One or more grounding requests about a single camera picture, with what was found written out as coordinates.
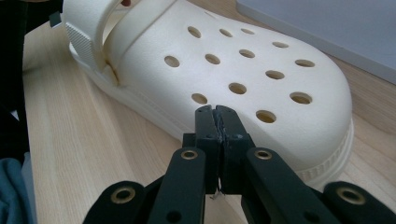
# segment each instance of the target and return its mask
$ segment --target wooden table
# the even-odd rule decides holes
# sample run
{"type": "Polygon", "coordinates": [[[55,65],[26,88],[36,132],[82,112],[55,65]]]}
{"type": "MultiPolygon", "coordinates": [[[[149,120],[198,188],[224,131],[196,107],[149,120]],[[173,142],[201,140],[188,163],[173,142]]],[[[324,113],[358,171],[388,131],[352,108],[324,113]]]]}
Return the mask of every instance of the wooden table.
{"type": "MultiPolygon", "coordinates": [[[[228,18],[235,1],[193,0],[228,18]]],[[[341,180],[396,211],[396,86],[332,58],[353,98],[354,148],[341,180]]],[[[38,223],[81,223],[100,193],[121,180],[147,185],[181,144],[100,91],[68,50],[64,27],[26,36],[24,88],[38,223]]],[[[237,196],[206,200],[206,223],[244,223],[237,196]]]]}

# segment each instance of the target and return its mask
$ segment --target dark fabric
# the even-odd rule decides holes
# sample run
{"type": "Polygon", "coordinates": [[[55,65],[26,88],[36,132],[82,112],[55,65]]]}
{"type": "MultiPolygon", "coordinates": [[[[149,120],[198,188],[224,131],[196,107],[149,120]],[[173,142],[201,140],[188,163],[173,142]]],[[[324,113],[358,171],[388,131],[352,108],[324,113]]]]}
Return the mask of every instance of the dark fabric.
{"type": "Polygon", "coordinates": [[[21,164],[15,159],[0,160],[0,223],[33,223],[21,164]]]}
{"type": "Polygon", "coordinates": [[[50,14],[62,12],[62,6],[63,0],[0,1],[0,159],[23,162],[23,154],[29,151],[22,81],[24,36],[47,22],[50,14]],[[15,110],[19,120],[9,115],[15,110]]]}

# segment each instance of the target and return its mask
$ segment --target ventilation hole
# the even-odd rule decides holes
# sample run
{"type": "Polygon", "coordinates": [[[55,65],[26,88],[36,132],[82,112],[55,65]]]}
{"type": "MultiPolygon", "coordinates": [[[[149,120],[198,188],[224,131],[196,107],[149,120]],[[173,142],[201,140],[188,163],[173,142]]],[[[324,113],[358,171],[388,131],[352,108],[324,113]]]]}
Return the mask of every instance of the ventilation hole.
{"type": "Polygon", "coordinates": [[[248,49],[241,49],[241,50],[239,50],[239,53],[240,53],[242,56],[247,57],[247,58],[254,58],[254,57],[256,56],[256,55],[254,55],[253,52],[251,52],[251,51],[248,50],[248,49]]]}
{"type": "Polygon", "coordinates": [[[297,65],[300,65],[301,67],[313,67],[315,64],[311,61],[304,60],[304,59],[299,59],[296,61],[297,65]]]}
{"type": "Polygon", "coordinates": [[[177,223],[181,220],[181,214],[178,211],[169,212],[166,215],[166,220],[170,223],[177,223]]]}
{"type": "Polygon", "coordinates": [[[272,79],[276,79],[276,80],[282,79],[285,77],[285,75],[283,75],[283,73],[278,72],[278,71],[273,71],[273,70],[266,71],[265,75],[267,75],[268,77],[270,77],[272,79]]]}
{"type": "Polygon", "coordinates": [[[230,91],[235,93],[235,94],[245,94],[247,92],[247,88],[239,83],[231,83],[228,88],[230,88],[230,91]]]}
{"type": "Polygon", "coordinates": [[[257,111],[256,117],[264,123],[274,123],[276,121],[276,116],[266,110],[257,111]]]}
{"type": "Polygon", "coordinates": [[[178,61],[178,59],[173,56],[166,56],[165,62],[166,62],[166,64],[168,64],[171,67],[179,67],[180,66],[180,62],[178,61]]]}
{"type": "Polygon", "coordinates": [[[213,64],[219,64],[220,63],[220,59],[218,57],[216,57],[213,54],[206,54],[205,58],[208,62],[213,63],[213,64]]]}
{"type": "Polygon", "coordinates": [[[242,28],[241,31],[244,32],[244,33],[246,33],[246,34],[248,34],[248,35],[254,35],[254,32],[253,32],[253,31],[248,30],[248,29],[245,29],[245,28],[242,28]]]}
{"type": "Polygon", "coordinates": [[[200,105],[206,105],[207,104],[207,99],[204,95],[200,94],[200,93],[194,93],[191,96],[192,100],[195,101],[197,104],[200,105]]]}
{"type": "Polygon", "coordinates": [[[307,221],[309,221],[311,223],[320,223],[320,217],[314,212],[305,211],[304,217],[307,221]]]}
{"type": "Polygon", "coordinates": [[[224,29],[220,29],[220,32],[221,32],[223,35],[225,35],[225,36],[233,37],[233,35],[232,35],[230,32],[228,32],[228,31],[226,31],[226,30],[224,30],[224,29]]]}
{"type": "Polygon", "coordinates": [[[197,28],[189,26],[188,30],[191,35],[193,35],[197,38],[201,38],[201,32],[199,32],[199,30],[197,28]]]}
{"type": "Polygon", "coordinates": [[[295,103],[302,104],[302,105],[309,105],[312,103],[312,98],[303,92],[294,92],[290,95],[291,100],[295,103]]]}
{"type": "Polygon", "coordinates": [[[285,44],[285,43],[281,43],[281,42],[273,42],[273,45],[275,47],[281,48],[281,49],[286,49],[289,47],[289,45],[285,44]]]}

